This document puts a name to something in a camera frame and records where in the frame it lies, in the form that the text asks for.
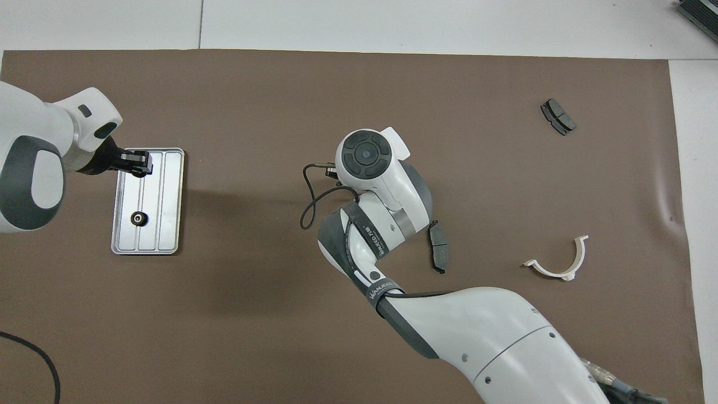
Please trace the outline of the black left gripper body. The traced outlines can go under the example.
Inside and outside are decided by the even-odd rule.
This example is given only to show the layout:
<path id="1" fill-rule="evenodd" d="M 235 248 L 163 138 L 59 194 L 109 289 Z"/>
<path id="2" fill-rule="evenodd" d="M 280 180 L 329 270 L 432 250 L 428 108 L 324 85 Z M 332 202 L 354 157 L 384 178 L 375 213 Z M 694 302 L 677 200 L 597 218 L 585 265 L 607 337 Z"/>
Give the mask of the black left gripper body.
<path id="1" fill-rule="evenodd" d="M 84 166 L 84 174 L 97 176 L 106 171 L 118 171 L 115 166 L 116 159 L 120 156 L 118 150 L 115 140 L 112 137 L 106 138 Z"/>

